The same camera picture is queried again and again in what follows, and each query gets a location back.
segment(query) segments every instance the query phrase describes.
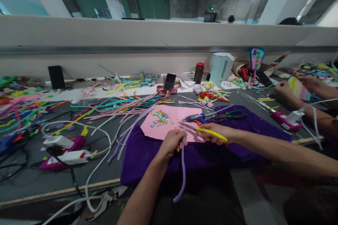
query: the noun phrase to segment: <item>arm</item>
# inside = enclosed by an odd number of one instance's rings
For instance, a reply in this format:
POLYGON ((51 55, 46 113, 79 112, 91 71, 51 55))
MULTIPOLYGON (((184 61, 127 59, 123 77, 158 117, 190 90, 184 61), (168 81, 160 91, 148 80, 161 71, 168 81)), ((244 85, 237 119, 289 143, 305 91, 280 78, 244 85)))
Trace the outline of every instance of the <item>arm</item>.
MULTIPOLYGON (((307 103, 305 103, 299 98, 296 98, 293 95, 291 88, 286 81, 280 82, 278 85, 276 85, 275 91, 279 95, 285 97, 287 101, 295 108, 295 110, 299 110, 307 105, 307 103)), ((338 136, 338 120, 330 116, 329 114, 321 110, 318 110, 317 108, 315 110, 317 115, 318 128, 334 137, 338 136)), ((304 113, 305 116, 313 123, 314 122, 313 109, 311 107, 307 107, 304 110, 304 113)))
MULTIPOLYGON (((220 133, 226 136, 230 143, 241 145, 299 175, 338 177, 338 161, 301 145, 214 123, 204 124, 202 127, 220 133)), ((206 141, 222 144, 206 133, 198 134, 206 141)))
POLYGON ((182 130, 169 131, 162 145, 144 173, 140 183, 129 198, 118 225, 148 225, 154 210, 159 186, 163 180, 170 158, 182 149, 182 130))
MULTIPOLYGON (((338 98, 338 90, 330 87, 312 76, 298 76, 299 81, 312 93, 323 100, 338 98)), ((327 102, 332 108, 338 110, 338 100, 327 102)))

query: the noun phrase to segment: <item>scissors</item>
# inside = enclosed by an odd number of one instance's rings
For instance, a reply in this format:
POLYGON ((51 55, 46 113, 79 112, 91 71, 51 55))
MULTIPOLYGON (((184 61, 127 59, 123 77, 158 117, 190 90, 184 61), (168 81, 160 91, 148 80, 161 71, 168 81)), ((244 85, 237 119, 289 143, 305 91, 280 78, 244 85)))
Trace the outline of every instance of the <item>scissors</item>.
POLYGON ((226 112, 225 114, 220 114, 215 117, 212 117, 213 120, 224 119, 227 118, 229 120, 242 120, 246 118, 248 115, 243 113, 243 110, 233 110, 231 112, 226 112))
POLYGON ((223 135, 220 135, 219 133, 216 133, 214 131, 211 131, 211 130, 208 130, 208 129, 205 129, 205 128, 195 128, 193 126, 190 126, 186 123, 183 123, 183 122, 179 122, 181 125, 184 125, 186 127, 189 127, 190 129, 193 129, 195 131, 200 131, 200 132, 204 132, 204 133, 208 133, 208 134, 211 134, 213 136, 215 136, 217 139, 219 139, 221 142, 227 144, 228 142, 228 139, 226 137, 224 137, 223 135))

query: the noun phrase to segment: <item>scissor blade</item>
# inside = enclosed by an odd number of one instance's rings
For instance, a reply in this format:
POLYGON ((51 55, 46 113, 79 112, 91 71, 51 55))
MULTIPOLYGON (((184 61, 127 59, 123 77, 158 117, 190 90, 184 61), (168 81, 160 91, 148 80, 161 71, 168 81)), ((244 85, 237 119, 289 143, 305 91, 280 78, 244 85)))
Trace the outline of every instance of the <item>scissor blade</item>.
POLYGON ((196 130, 196 128, 195 127, 193 127, 193 126, 190 126, 190 125, 188 125, 188 124, 186 124, 186 123, 183 123, 183 122, 179 122, 180 124, 182 124, 182 125, 184 125, 184 126, 186 126, 186 127, 189 127, 189 128, 191 128, 191 129, 193 129, 193 130, 196 130))

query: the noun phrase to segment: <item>green-handled pliers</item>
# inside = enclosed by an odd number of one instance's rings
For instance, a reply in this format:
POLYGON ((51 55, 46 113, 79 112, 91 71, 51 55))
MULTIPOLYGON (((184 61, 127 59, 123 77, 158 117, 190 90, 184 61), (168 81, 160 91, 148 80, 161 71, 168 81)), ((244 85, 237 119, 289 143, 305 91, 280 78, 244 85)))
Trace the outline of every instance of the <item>green-handled pliers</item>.
POLYGON ((225 114, 220 114, 215 117, 212 117, 212 120, 219 120, 219 119, 224 119, 227 118, 229 120, 234 119, 234 120, 242 120, 245 119, 248 115, 243 114, 243 110, 233 110, 231 112, 226 112, 225 114))

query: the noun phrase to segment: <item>wooden plank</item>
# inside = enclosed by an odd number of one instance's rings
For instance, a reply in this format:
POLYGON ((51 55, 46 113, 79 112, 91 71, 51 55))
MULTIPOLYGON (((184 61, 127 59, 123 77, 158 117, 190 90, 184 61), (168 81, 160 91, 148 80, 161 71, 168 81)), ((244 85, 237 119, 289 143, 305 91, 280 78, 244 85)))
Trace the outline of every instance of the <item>wooden plank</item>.
MULTIPOLYGON (((109 186, 109 185, 112 185, 112 184, 117 184, 119 182, 120 182, 120 179, 107 180, 107 181, 104 181, 104 182, 99 182, 99 183, 88 185, 88 189, 93 189, 93 188, 96 188, 96 187, 109 186)), ((80 188, 81 191, 83 191, 85 189, 85 186, 80 186, 79 188, 80 188)), ((21 199, 0 202, 0 207, 5 207, 5 206, 15 205, 15 204, 22 204, 24 202, 40 200, 40 199, 43 199, 43 198, 57 197, 57 196, 60 196, 60 195, 74 193, 74 192, 75 192, 75 188, 68 188, 68 189, 59 190, 59 191, 55 191, 55 192, 43 193, 43 194, 25 197, 25 198, 21 198, 21 199)))
POLYGON ((315 142, 314 138, 312 138, 312 137, 305 138, 305 139, 298 139, 298 140, 292 141, 292 143, 299 144, 299 145, 301 145, 301 144, 310 144, 312 142, 315 142))

